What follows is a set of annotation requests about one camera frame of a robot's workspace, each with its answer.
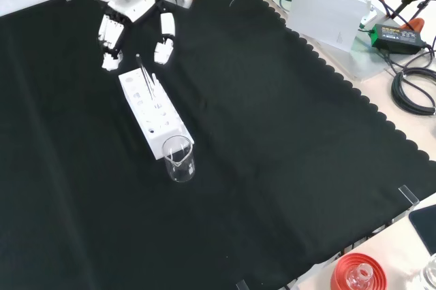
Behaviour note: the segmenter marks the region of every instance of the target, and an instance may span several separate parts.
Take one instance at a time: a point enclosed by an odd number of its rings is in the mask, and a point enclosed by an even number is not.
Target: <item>white table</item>
[[[416,209],[435,204],[436,194],[423,200]],[[408,217],[383,230],[351,253],[363,253],[378,261],[388,278],[389,290],[412,290],[411,282],[414,276],[430,258],[429,252]],[[330,289],[330,278],[336,264],[337,260],[301,282],[298,288],[300,290]]]

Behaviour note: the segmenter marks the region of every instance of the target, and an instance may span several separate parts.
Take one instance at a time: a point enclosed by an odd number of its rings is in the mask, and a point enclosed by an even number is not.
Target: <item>red container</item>
[[[345,279],[347,272],[350,268],[364,263],[369,264],[374,271],[374,282],[371,290],[386,290],[388,288],[388,281],[386,280],[383,268],[376,260],[359,253],[345,255],[338,261],[330,280],[331,290],[349,290],[347,280]]]

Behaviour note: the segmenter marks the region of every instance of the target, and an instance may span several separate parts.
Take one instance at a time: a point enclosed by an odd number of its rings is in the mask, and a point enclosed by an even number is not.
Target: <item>clear glass jar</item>
[[[187,182],[192,179],[196,166],[193,162],[191,140],[182,135],[168,138],[163,143],[162,153],[171,179],[176,182]]]
[[[422,289],[436,290],[436,254],[434,254],[427,265],[420,272],[420,283]]]
[[[369,264],[360,264],[349,269],[346,275],[351,290],[368,290],[374,283],[374,271]]]

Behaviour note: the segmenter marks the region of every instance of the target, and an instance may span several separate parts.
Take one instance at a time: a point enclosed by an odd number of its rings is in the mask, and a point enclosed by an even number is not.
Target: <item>black cable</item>
[[[280,7],[281,7],[281,9],[282,9],[283,11],[285,11],[285,12],[289,12],[289,10],[287,10],[287,9],[285,9],[285,8],[283,7],[283,5],[281,4],[281,0],[279,0],[279,4],[280,4]]]
[[[389,10],[390,11],[392,11],[392,13],[395,13],[411,30],[415,30],[410,24],[409,24],[409,22],[407,22],[402,16],[400,16],[399,14],[397,14],[396,12],[395,12],[395,10],[394,9],[392,9],[388,4],[386,4],[386,2],[385,1],[383,1],[383,0],[378,0],[383,6],[384,6],[384,8],[385,8],[385,10],[386,10],[386,14],[389,16],[389,17],[391,17],[391,13],[389,12]]]
[[[410,81],[406,80],[406,77],[408,76],[420,76],[423,78],[431,79],[434,82],[436,82],[436,72],[428,69],[428,67],[433,62],[433,58],[435,57],[435,51],[434,51],[434,44],[436,42],[436,37],[433,40],[433,46],[427,45],[428,52],[424,52],[417,57],[410,60],[408,63],[406,63],[404,66],[399,65],[398,63],[394,62],[390,58],[390,53],[388,55],[384,55],[385,61],[389,64],[393,72],[395,73],[394,80],[392,81],[391,86],[391,95],[392,99],[394,100],[395,104],[400,107],[402,110],[415,114],[420,116],[431,116],[436,115],[436,103],[435,100],[428,94],[424,89],[416,86],[415,84],[412,84]],[[424,67],[409,67],[414,61],[419,59],[420,57],[423,57],[424,55],[430,55],[429,62]],[[394,65],[401,67],[402,70],[398,72]],[[421,106],[416,103],[414,103],[406,94],[403,89],[403,82],[414,87],[418,91],[420,91],[425,97],[427,97],[432,106],[426,107]]]

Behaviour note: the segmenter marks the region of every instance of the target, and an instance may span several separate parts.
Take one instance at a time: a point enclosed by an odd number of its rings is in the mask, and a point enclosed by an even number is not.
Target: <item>black tablet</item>
[[[413,211],[409,220],[430,255],[436,253],[436,205]]]

